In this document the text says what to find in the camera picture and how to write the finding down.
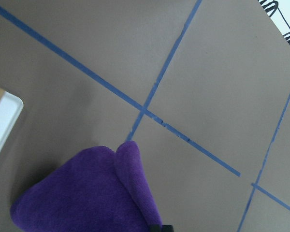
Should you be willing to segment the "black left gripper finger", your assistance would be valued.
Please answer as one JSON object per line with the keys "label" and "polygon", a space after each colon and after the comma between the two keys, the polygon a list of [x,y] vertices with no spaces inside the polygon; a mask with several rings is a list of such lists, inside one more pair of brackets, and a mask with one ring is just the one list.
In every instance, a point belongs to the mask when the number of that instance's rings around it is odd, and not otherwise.
{"label": "black left gripper finger", "polygon": [[149,226],[150,232],[174,232],[174,228],[172,225],[150,225]]}

